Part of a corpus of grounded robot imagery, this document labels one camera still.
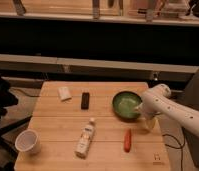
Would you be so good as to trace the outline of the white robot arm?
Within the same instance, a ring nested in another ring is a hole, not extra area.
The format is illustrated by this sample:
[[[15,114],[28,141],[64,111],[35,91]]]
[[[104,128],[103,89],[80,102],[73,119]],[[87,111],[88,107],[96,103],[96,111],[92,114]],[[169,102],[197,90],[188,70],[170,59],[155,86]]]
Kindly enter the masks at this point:
[[[170,100],[170,96],[170,88],[158,84],[141,94],[142,103],[137,110],[147,120],[153,119],[157,112],[165,114],[199,137],[199,111]]]

